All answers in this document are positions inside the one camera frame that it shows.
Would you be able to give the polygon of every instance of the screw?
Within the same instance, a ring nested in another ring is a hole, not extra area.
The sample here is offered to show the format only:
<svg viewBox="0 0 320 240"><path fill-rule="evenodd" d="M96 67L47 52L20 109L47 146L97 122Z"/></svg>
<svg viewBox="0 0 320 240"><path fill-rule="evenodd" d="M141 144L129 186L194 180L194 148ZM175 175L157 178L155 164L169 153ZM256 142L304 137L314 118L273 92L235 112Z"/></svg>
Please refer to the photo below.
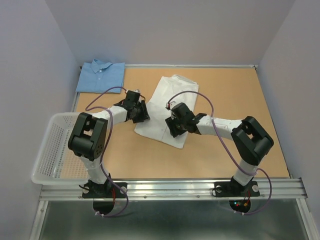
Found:
<svg viewBox="0 0 320 240"><path fill-rule="evenodd" d="M253 190L255 193L259 192L259 187L258 187L258 185L253 185L253 186L252 186L252 190Z"/></svg>
<svg viewBox="0 0 320 240"><path fill-rule="evenodd" d="M125 186L122 186L121 187L121 190L123 191L120 191L120 193L122 193L122 194L124 194L124 193L126 193L127 192L127 188L125 187Z"/></svg>
<svg viewBox="0 0 320 240"><path fill-rule="evenodd" d="M215 191L217 192L217 193L222 193L222 189L221 189L221 186L216 186L215 187Z"/></svg>

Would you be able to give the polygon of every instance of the metal frame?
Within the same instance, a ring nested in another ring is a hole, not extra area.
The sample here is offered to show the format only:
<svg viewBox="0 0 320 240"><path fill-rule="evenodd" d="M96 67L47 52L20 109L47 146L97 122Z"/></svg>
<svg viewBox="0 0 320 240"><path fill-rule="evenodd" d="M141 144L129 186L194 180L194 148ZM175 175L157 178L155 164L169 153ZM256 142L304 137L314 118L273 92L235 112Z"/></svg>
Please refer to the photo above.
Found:
<svg viewBox="0 0 320 240"><path fill-rule="evenodd" d="M42 226L44 224L48 201L40 201L38 205L38 209L36 211L35 219L33 222L30 240L38 240L40 238Z"/></svg>
<svg viewBox="0 0 320 240"><path fill-rule="evenodd" d="M127 195L130 201L217 201L230 200L228 197L214 197L211 189L214 183L227 179L155 179L155 180L115 180L127 182ZM252 199L267 199L270 193L269 182L265 178L255 179L261 196ZM271 199L296 199L298 208L310 240L319 240L313 217L309 212L306 190L300 178L272 178ZM83 199L82 189L77 185L42 186L39 206L34 220L30 239L38 240L44 223L49 201L111 201L109 198Z"/></svg>
<svg viewBox="0 0 320 240"><path fill-rule="evenodd" d="M267 199L269 181L265 178L255 179L261 196L255 199ZM230 200L229 197L214 197L211 189L214 183L227 179L167 179L167 180L115 180L126 182L127 195L131 201L185 201L185 200ZM301 179L272 178L272 199L305 199L307 197ZM43 186L40 193L41 201L92 201L83 199L82 189L77 185ZM95 201L111 201L110 198L95 198Z"/></svg>

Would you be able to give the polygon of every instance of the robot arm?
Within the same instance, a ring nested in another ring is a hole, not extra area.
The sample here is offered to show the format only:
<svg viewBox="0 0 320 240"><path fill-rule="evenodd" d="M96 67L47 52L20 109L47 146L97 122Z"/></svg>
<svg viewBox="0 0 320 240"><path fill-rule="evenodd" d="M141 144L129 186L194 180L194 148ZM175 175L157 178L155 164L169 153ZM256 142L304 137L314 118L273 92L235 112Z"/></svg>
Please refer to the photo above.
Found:
<svg viewBox="0 0 320 240"><path fill-rule="evenodd" d="M212 119L205 113L194 115L183 102L171 108L171 117L168 117L165 122L174 138L185 132L217 136L212 120L219 136L233 140L242 158L239 164L242 170L237 169L228 189L225 189L228 194L238 196L248 190L256 169L274 145L274 141L252 116L247 116L244 120Z"/></svg>
<svg viewBox="0 0 320 240"><path fill-rule="evenodd" d="M129 90L125 99L108 108L112 113L113 125L128 120L141 123L150 119L146 103L140 100L140 96L139 92ZM105 147L108 125L110 125L108 111L93 114L82 112L76 120L68 141L68 148L82 160L87 169L90 186L104 185L107 181L100 168L100 156Z"/></svg>

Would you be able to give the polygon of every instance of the shirt collar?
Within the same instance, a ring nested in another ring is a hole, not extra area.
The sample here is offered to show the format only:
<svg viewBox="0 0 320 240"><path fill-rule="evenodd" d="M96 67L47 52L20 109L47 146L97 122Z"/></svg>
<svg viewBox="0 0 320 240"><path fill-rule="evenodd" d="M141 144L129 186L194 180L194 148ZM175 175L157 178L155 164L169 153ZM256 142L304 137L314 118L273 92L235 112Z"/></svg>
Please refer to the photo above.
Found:
<svg viewBox="0 0 320 240"><path fill-rule="evenodd" d="M90 67L93 70L93 72L96 74L99 70L107 69L110 65L112 65L111 62L103 62L98 59L93 59Z"/></svg>

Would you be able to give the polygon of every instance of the white wall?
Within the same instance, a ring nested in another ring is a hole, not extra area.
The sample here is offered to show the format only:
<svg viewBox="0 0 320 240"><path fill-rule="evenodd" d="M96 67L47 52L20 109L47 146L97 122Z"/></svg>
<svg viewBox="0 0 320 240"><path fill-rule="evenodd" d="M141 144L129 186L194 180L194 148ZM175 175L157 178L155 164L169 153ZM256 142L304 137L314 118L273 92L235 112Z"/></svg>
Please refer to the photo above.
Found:
<svg viewBox="0 0 320 240"><path fill-rule="evenodd" d="M289 171L320 230L320 1L297 0L258 66Z"/></svg>
<svg viewBox="0 0 320 240"><path fill-rule="evenodd" d="M294 0L46 0L80 65L260 62Z"/></svg>
<svg viewBox="0 0 320 240"><path fill-rule="evenodd" d="M0 239L28 239L31 172L50 117L69 111L79 68L44 0L0 1Z"/></svg>

